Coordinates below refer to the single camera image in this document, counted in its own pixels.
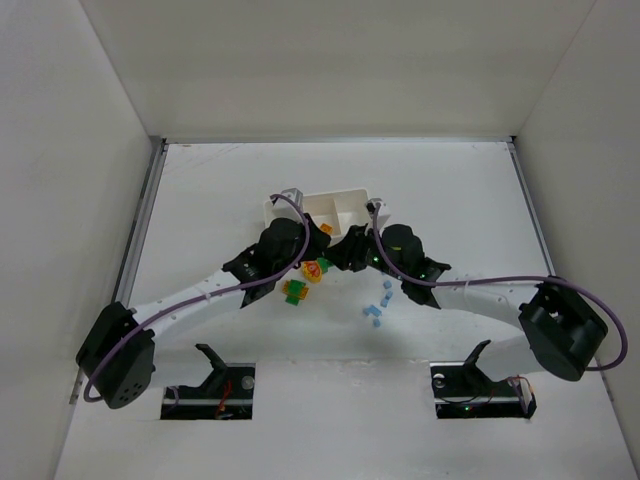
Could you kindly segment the green yellow lego block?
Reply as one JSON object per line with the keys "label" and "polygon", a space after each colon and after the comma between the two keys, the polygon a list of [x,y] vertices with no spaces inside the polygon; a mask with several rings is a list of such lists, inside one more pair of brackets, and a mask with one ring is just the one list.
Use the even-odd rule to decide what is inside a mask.
{"label": "green yellow lego block", "polygon": [[326,223],[323,223],[323,224],[320,226],[320,230],[321,230],[322,232],[324,232],[324,233],[328,234],[328,235],[331,235],[331,234],[333,233],[333,228],[332,228],[330,225],[326,224]]}

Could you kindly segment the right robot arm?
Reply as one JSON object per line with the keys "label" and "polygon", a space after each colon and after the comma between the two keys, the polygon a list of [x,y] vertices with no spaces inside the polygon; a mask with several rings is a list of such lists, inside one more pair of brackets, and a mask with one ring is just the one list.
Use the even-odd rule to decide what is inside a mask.
{"label": "right robot arm", "polygon": [[516,337],[480,343],[473,358],[493,381],[547,371],[576,382],[608,333],[599,315],[560,279],[479,285],[471,275],[427,257],[407,225],[392,225],[380,237],[367,226],[353,226],[326,257],[341,270],[371,267],[397,278],[418,305],[469,312],[519,329]]}

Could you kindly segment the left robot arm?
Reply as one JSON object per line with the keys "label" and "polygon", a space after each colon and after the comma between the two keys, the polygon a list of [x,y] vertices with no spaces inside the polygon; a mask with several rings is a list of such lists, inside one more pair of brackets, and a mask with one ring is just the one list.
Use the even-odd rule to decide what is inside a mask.
{"label": "left robot arm", "polygon": [[87,377],[83,399],[111,409],[129,405],[152,384],[162,341],[256,302],[289,270],[321,257],[330,242],[308,214],[301,221],[277,218],[256,243],[200,282],[137,307],[108,304],[76,354]]}

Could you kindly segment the green yellow lego stack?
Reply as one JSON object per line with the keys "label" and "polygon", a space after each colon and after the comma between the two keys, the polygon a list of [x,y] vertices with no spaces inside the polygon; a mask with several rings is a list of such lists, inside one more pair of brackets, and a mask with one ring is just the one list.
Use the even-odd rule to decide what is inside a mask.
{"label": "green yellow lego stack", "polygon": [[287,280],[282,287],[282,292],[286,296],[285,301],[295,306],[306,299],[308,291],[309,287],[306,283],[299,280]]}

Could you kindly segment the yellow oval printed lego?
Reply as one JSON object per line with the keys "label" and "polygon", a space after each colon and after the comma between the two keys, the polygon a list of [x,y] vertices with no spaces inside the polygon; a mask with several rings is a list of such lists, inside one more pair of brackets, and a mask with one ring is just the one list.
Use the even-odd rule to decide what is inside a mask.
{"label": "yellow oval printed lego", "polygon": [[320,283],[323,276],[328,272],[331,263],[325,258],[318,258],[313,261],[305,261],[301,265],[303,276],[311,283]]}

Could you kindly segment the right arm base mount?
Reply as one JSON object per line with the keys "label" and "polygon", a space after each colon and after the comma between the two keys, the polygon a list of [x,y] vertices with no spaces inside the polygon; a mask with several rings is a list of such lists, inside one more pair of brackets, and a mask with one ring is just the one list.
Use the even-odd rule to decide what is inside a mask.
{"label": "right arm base mount", "polygon": [[436,417],[445,419],[530,420],[537,410],[537,399],[526,377],[510,376],[491,380],[477,362],[489,340],[480,342],[462,361],[430,364],[431,388]]}

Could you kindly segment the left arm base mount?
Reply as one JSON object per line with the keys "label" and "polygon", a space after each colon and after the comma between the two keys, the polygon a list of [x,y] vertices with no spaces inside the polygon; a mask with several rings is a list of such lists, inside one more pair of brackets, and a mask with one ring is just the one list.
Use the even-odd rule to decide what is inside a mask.
{"label": "left arm base mount", "polygon": [[208,344],[195,348],[207,358],[207,376],[194,385],[164,390],[160,419],[251,420],[255,391],[255,363],[227,363]]}

